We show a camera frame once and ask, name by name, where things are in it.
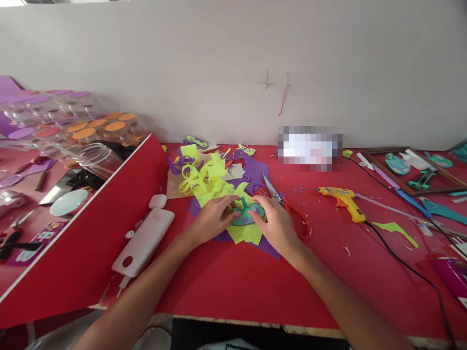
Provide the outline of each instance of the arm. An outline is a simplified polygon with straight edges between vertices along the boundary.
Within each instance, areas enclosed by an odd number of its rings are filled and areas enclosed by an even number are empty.
[[[266,212],[268,222],[249,211],[269,243],[311,284],[333,315],[346,339],[355,350],[413,350],[399,335],[352,289],[329,270],[299,239],[292,220],[275,200],[253,197]]]
[[[198,245],[221,233],[238,216],[226,215],[239,200],[226,196],[211,200],[192,225],[125,290],[121,297],[83,334],[74,350],[131,349],[147,326],[161,296],[181,262]]]

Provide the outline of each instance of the wooden frame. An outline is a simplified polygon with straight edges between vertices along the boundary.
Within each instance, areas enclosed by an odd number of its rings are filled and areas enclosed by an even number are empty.
[[[409,187],[407,184],[403,183],[400,181],[396,175],[394,175],[393,172],[391,172],[388,168],[386,168],[384,165],[382,165],[375,157],[373,157],[373,154],[383,154],[383,153],[395,153],[395,152],[404,152],[406,149],[410,149],[412,152],[417,154],[419,157],[421,157],[423,160],[434,166],[438,171],[437,173],[441,175],[442,177],[445,177],[446,179],[450,180],[457,186],[454,187],[443,187],[439,189],[426,189],[426,190],[417,190],[415,191],[412,187]],[[413,150],[410,147],[388,147],[388,148],[376,148],[376,149],[370,149],[368,151],[362,151],[363,156],[370,162],[375,164],[378,168],[380,168],[387,176],[389,176],[396,184],[398,184],[405,193],[407,193],[409,196],[422,196],[425,194],[435,194],[435,193],[449,193],[449,192],[458,192],[458,191],[467,191],[467,183],[462,181],[461,179],[458,179],[455,177],[453,174],[451,174],[449,171],[446,169],[443,169],[440,167],[438,164],[435,162],[431,161],[428,159],[426,156],[423,154],[418,153],[416,150]]]

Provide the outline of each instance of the hand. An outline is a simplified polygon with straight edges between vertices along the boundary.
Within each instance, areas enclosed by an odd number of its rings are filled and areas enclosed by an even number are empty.
[[[266,212],[268,222],[265,223],[261,216],[252,210],[249,210],[248,214],[259,226],[271,246],[289,261],[304,245],[295,232],[290,215],[274,199],[256,195],[252,201],[261,204]]]
[[[228,205],[236,200],[240,200],[240,197],[237,195],[211,199],[201,209],[194,222],[186,230],[185,235],[196,246],[213,239],[225,230],[233,220],[240,216],[240,213],[237,211],[230,214],[227,211]]]

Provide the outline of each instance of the white wall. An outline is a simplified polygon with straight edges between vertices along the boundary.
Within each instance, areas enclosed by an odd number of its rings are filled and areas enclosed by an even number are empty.
[[[446,149],[467,130],[466,11],[460,0],[6,8],[0,73],[107,96],[169,141],[275,144],[278,125],[337,125],[346,146]],[[266,69],[267,91],[255,83]]]

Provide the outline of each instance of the scissors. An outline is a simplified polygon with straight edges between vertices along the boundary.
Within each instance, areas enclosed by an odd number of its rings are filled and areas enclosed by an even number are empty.
[[[284,207],[284,209],[290,215],[290,218],[292,219],[292,222],[293,222],[293,227],[295,228],[295,231],[297,232],[298,236],[303,240],[306,240],[306,239],[310,238],[311,237],[311,224],[308,221],[308,218],[301,211],[299,211],[297,208],[295,208],[293,205],[291,205],[287,200],[285,200],[285,198],[282,199],[280,197],[279,193],[276,191],[276,189],[271,184],[271,182],[266,177],[266,175],[263,174],[263,178],[264,178],[264,182],[266,183],[266,186],[267,186],[267,188],[269,190],[269,193],[271,194],[272,198],[274,198],[276,201],[278,201],[282,205],[282,207]],[[300,230],[300,226],[295,223],[292,212],[295,212],[302,219],[302,222],[306,225],[305,235],[300,234],[300,232],[302,230]]]

